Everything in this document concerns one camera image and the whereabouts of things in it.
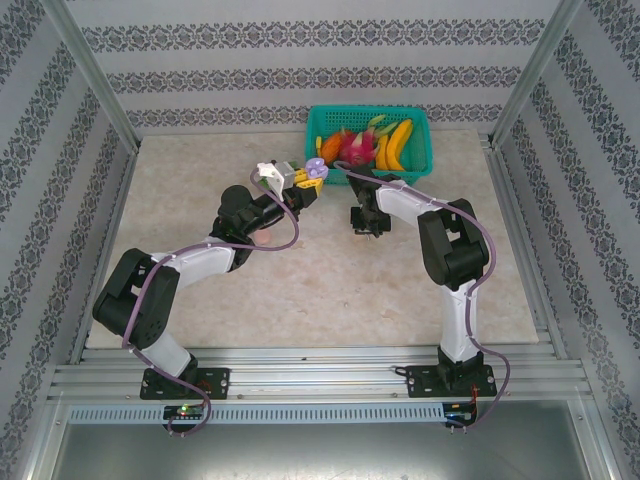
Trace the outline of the orange toy fruit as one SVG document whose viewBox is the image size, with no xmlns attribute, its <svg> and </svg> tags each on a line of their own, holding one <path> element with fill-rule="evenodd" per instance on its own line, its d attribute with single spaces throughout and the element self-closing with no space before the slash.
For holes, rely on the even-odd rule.
<svg viewBox="0 0 640 480">
<path fill-rule="evenodd" d="M 342 134 L 336 132 L 322 142 L 319 157 L 329 166 L 339 157 L 341 147 Z"/>
</svg>

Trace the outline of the pink dragon fruit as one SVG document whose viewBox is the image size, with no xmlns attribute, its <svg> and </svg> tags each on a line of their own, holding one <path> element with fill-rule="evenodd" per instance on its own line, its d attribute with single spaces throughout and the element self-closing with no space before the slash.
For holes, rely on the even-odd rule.
<svg viewBox="0 0 640 480">
<path fill-rule="evenodd" d="M 383 133 L 382 128 L 378 127 L 385 118 L 385 115 L 373 117 L 368 122 L 367 128 L 359 133 L 342 128 L 339 131 L 341 146 L 338 159 L 350 166 L 370 165 L 374 162 L 377 169 L 386 170 L 384 149 L 380 146 Z"/>
</svg>

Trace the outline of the teal plastic basket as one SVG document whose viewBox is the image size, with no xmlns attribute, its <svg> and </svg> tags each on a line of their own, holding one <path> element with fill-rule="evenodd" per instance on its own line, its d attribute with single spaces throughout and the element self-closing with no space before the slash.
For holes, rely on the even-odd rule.
<svg viewBox="0 0 640 480">
<path fill-rule="evenodd" d="M 431 132 L 427 116 L 423 110 L 406 106 L 380 105 L 317 105 L 310 109 L 306 126 L 305 157 L 316 156 L 316 138 L 323 140 L 339 132 L 341 127 L 354 133 L 363 131 L 368 122 L 379 115 L 385 118 L 380 122 L 386 126 L 393 122 L 400 124 L 410 119 L 413 131 L 405 148 L 399 156 L 399 162 L 405 169 L 394 171 L 407 184 L 413 185 L 421 177 L 429 175 L 433 170 L 433 151 Z"/>
</svg>

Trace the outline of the yellow banana bunch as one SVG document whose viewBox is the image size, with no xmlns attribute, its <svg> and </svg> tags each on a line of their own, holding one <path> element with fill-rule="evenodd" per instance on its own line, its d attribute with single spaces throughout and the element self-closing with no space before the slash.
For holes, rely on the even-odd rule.
<svg viewBox="0 0 640 480">
<path fill-rule="evenodd" d="M 404 171 L 400 157 L 413 133 L 413 128 L 413 121 L 406 119 L 399 123 L 392 132 L 379 138 L 379 149 L 375 158 L 377 169 Z"/>
</svg>

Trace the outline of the right controller board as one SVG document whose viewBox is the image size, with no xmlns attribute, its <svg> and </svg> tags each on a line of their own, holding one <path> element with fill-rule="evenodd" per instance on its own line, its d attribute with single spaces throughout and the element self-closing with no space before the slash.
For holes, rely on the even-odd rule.
<svg viewBox="0 0 640 480">
<path fill-rule="evenodd" d="M 445 423 L 456 428 L 469 427 L 477 419 L 477 404 L 468 403 L 444 403 L 443 411 Z"/>
</svg>

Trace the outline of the controller board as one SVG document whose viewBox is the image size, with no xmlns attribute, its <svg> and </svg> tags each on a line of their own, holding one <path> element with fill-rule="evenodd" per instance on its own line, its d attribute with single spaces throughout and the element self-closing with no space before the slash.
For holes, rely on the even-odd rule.
<svg viewBox="0 0 640 480">
<path fill-rule="evenodd" d="M 204 413 L 205 409 L 201 405 L 166 406 L 163 411 L 163 419 L 166 421 L 171 419 L 198 421 L 203 418 Z"/>
<path fill-rule="evenodd" d="M 456 428 L 469 427 L 477 419 L 477 404 L 468 403 L 444 403 L 443 411 L 445 423 Z"/>
</svg>

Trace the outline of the left controller board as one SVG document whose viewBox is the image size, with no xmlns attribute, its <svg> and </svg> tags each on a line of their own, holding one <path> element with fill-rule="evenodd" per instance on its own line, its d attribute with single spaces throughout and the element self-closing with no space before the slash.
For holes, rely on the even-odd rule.
<svg viewBox="0 0 640 480">
<path fill-rule="evenodd" d="M 203 418 L 204 413 L 205 409 L 201 405 L 166 406 L 163 411 L 163 419 L 166 421 L 171 419 L 198 421 Z"/>
</svg>

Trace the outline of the grey metal bottom panel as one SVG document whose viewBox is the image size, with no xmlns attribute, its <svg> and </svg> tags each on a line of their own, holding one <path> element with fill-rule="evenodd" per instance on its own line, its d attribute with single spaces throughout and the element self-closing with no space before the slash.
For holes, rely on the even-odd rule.
<svg viewBox="0 0 640 480">
<path fill-rule="evenodd" d="M 625 480 L 589 400 L 504 402 L 479 426 L 250 424 L 172 438 L 142 406 L 49 409 L 27 480 Z"/>
</svg>

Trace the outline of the aluminium side rail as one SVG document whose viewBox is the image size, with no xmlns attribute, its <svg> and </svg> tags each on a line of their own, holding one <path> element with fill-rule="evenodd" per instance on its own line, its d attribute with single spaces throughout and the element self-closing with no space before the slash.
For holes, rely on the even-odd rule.
<svg viewBox="0 0 640 480">
<path fill-rule="evenodd" d="M 86 346 L 87 338 L 90 334 L 93 322 L 93 304 L 101 291 L 108 265 L 113 250 L 115 238 L 124 211 L 126 198 L 131 185 L 132 177 L 137 163 L 138 154 L 129 155 L 126 165 L 119 179 L 116 196 L 110 210 L 110 214 L 106 224 L 106 230 L 102 238 L 102 243 L 98 252 L 97 262 L 91 277 L 89 290 L 86 293 L 82 304 L 82 315 L 79 318 L 77 328 L 75 330 L 71 348 L 68 352 L 67 364 L 78 364 L 82 358 L 83 351 Z"/>
<path fill-rule="evenodd" d="M 534 324 L 538 330 L 544 330 L 548 334 L 555 356 L 558 359 L 567 360 L 570 355 L 567 353 L 563 343 L 504 160 L 501 154 L 493 148 L 488 135 L 479 134 L 479 141 L 485 155 Z"/>
</svg>

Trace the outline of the aluminium mounting rail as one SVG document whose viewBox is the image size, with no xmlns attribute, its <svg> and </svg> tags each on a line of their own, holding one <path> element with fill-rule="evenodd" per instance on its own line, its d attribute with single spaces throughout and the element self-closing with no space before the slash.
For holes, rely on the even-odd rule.
<svg viewBox="0 0 640 480">
<path fill-rule="evenodd" d="M 511 366 L 487 358 L 498 381 L 506 380 L 504 400 L 575 400 L 593 396 L 583 364 L 561 359 L 549 340 L 535 345 L 502 345 Z M 336 348 L 195 349 L 204 367 L 230 371 L 231 402 L 381 402 L 405 399 L 407 388 L 395 368 L 433 364 L 433 346 Z M 144 366 L 129 353 L 87 349 L 76 365 L 55 368 L 46 395 L 67 404 L 139 400 Z"/>
</svg>

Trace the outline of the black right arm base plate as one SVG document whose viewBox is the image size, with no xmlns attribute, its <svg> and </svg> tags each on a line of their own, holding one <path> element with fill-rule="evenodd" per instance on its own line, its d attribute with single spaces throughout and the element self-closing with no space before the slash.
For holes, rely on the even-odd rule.
<svg viewBox="0 0 640 480">
<path fill-rule="evenodd" d="M 448 386 L 435 365 L 407 366 L 406 384 L 410 398 L 478 397 L 493 398 L 497 395 L 497 384 L 490 366 L 466 373 Z"/>
</svg>

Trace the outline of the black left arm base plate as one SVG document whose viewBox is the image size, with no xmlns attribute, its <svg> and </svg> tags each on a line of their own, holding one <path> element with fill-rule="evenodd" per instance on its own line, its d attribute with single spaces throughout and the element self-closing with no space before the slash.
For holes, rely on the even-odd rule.
<svg viewBox="0 0 640 480">
<path fill-rule="evenodd" d="M 226 368 L 196 368 L 180 379 L 199 388 L 211 400 L 225 400 L 230 383 Z M 139 396 L 142 400 L 198 400 L 202 396 L 181 384 L 176 384 L 154 369 L 144 371 Z"/>
</svg>

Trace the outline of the aluminium frame post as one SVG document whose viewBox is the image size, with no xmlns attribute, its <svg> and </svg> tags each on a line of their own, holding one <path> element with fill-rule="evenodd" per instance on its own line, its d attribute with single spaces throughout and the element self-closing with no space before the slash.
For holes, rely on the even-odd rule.
<svg viewBox="0 0 640 480">
<path fill-rule="evenodd" d="M 82 30 L 74 20 L 66 1 L 39 1 L 104 109 L 110 123 L 123 141 L 125 148 L 129 153 L 137 154 L 141 141 Z"/>
<path fill-rule="evenodd" d="M 531 57 L 507 100 L 495 127 L 488 135 L 491 149 L 499 146 L 509 134 L 512 125 L 524 108 L 530 93 L 543 74 L 560 40 L 569 28 L 584 0 L 559 0 L 559 3 L 541 34 Z"/>
</svg>

